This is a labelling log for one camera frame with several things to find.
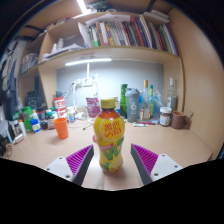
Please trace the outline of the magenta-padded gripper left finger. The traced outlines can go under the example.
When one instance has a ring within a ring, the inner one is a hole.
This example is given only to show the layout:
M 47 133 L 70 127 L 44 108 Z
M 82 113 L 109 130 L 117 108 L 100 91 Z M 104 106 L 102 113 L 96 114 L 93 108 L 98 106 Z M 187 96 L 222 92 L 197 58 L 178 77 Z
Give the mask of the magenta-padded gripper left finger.
M 93 155 L 94 147 L 89 145 L 68 157 L 59 156 L 45 170 L 81 186 Z

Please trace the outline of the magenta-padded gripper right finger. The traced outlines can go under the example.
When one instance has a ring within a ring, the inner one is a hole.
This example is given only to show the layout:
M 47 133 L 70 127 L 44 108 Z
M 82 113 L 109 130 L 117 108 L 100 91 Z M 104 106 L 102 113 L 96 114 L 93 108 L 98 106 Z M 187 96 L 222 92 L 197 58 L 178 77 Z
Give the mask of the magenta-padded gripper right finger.
M 136 144 L 131 145 L 131 155 L 144 186 L 182 169 L 167 154 L 156 154 Z

